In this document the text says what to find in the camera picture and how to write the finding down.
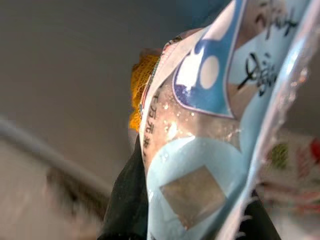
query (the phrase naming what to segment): colorful packaging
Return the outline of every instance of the colorful packaging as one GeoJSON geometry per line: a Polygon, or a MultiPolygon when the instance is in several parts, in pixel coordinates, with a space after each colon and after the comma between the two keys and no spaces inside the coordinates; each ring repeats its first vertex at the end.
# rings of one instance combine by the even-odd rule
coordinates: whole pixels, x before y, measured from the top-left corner
{"type": "Polygon", "coordinates": [[[260,178],[266,208],[320,213],[320,140],[282,129],[260,178]]]}
{"type": "Polygon", "coordinates": [[[314,52],[318,0],[232,0],[166,45],[141,103],[148,240],[234,239],[314,52]]]}

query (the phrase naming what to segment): light blue plastic packaging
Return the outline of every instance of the light blue plastic packaging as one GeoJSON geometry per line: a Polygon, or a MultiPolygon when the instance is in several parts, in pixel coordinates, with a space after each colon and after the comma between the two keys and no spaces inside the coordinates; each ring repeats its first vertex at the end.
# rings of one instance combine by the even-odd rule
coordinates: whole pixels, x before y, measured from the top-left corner
{"type": "Polygon", "coordinates": [[[234,239],[315,51],[318,0],[232,0],[166,46],[143,103],[148,240],[234,239]]]}

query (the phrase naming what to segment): plastic bag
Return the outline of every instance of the plastic bag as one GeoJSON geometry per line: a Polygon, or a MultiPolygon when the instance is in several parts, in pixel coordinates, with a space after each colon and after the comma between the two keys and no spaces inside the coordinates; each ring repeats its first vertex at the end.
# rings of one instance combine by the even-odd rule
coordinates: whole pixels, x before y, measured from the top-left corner
{"type": "Polygon", "coordinates": [[[233,0],[167,45],[139,130],[147,239],[233,239],[276,129],[315,51],[316,0],[233,0]]]}

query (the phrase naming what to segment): black cloth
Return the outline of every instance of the black cloth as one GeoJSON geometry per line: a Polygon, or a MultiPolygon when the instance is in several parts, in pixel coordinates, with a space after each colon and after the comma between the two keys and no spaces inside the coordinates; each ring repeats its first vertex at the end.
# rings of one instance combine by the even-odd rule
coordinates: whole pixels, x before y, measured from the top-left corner
{"type": "MultiPolygon", "coordinates": [[[[244,214],[252,219],[241,223],[239,231],[245,236],[238,240],[281,240],[260,200],[249,204],[244,214]]],[[[114,184],[104,219],[98,240],[147,239],[148,199],[139,138],[114,184]]]]}

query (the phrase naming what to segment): white circle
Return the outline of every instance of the white circle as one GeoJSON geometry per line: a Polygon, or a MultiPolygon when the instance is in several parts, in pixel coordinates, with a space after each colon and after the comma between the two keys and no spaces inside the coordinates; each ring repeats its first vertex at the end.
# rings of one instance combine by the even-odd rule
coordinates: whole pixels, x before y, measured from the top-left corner
{"type": "Polygon", "coordinates": [[[200,84],[204,89],[211,88],[219,75],[219,59],[216,56],[209,56],[202,64],[200,72],[200,84]]]}

